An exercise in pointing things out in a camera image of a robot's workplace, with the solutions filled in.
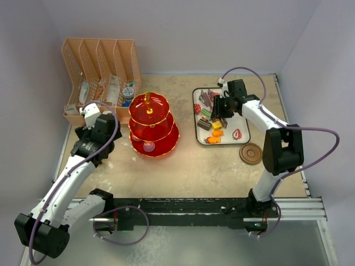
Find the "white strawberry enamel tray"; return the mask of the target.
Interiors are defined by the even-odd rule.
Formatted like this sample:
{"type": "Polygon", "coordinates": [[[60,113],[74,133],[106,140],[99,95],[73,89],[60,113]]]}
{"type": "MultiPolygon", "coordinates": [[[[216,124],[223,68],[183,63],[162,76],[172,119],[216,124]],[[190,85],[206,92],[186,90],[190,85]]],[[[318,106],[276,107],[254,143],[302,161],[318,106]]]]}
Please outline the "white strawberry enamel tray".
{"type": "Polygon", "coordinates": [[[238,113],[231,118],[217,119],[211,116],[214,96],[220,88],[197,88],[192,92],[195,113],[195,135],[202,145],[239,145],[250,141],[246,119],[238,113]]]}

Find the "pink peach pastry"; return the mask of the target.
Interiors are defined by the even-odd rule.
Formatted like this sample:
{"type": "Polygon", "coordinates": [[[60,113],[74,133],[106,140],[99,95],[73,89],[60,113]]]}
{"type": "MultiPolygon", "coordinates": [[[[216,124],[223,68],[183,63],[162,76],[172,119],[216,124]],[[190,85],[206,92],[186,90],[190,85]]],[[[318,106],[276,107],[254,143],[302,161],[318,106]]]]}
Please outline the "pink peach pastry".
{"type": "Polygon", "coordinates": [[[134,136],[134,135],[132,135],[132,140],[134,140],[134,141],[136,141],[136,142],[140,142],[140,139],[139,138],[137,138],[136,136],[134,136]]]}

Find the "red three-tier cake stand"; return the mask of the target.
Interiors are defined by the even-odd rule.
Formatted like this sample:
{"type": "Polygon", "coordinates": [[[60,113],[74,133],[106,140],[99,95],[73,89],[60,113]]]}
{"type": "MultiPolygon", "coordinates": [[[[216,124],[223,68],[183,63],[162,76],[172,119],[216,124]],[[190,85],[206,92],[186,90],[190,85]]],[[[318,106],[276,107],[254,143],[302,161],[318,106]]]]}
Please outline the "red three-tier cake stand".
{"type": "Polygon", "coordinates": [[[154,92],[137,95],[129,106],[129,139],[133,149],[146,157],[160,157],[170,153],[180,137],[178,126],[166,97],[154,92]],[[132,140],[132,135],[140,142],[132,140]],[[154,142],[155,150],[145,152],[144,142],[154,142]]]}

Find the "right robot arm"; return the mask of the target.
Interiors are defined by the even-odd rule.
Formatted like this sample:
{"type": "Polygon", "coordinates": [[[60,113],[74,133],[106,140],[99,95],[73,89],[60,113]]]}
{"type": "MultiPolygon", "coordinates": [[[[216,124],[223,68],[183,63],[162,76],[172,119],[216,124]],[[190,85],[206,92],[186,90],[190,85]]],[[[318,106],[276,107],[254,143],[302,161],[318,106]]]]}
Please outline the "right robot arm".
{"type": "Polygon", "coordinates": [[[252,122],[264,135],[262,162],[264,171],[251,190],[247,212],[259,217],[266,203],[273,199],[284,173],[293,172],[304,162],[302,132],[298,125],[287,125],[262,104],[254,94],[248,94],[243,80],[219,79],[221,94],[214,97],[212,118],[228,119],[235,114],[252,122]]]}

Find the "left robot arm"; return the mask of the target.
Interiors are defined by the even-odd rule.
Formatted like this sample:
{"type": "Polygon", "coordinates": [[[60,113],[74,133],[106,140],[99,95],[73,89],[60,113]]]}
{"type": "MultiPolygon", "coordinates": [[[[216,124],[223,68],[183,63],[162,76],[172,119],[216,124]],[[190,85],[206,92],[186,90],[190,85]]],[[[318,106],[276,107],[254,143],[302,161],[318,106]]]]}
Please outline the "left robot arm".
{"type": "Polygon", "coordinates": [[[109,157],[114,141],[122,137],[113,114],[101,114],[94,126],[78,127],[67,164],[54,185],[29,214],[20,213],[14,226],[21,243],[45,256],[56,258],[66,248],[77,220],[67,211],[83,182],[109,157]]]}

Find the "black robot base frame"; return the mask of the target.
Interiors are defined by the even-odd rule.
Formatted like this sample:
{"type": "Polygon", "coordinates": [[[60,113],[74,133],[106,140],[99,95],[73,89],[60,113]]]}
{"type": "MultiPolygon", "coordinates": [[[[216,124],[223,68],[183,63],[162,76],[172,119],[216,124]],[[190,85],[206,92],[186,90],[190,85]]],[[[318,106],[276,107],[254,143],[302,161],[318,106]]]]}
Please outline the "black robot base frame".
{"type": "Polygon", "coordinates": [[[90,194],[105,201],[99,217],[111,219],[119,231],[149,225],[265,232],[267,219],[278,218],[281,210],[274,200],[257,202],[253,195],[246,198],[115,198],[98,188],[90,194]]]}

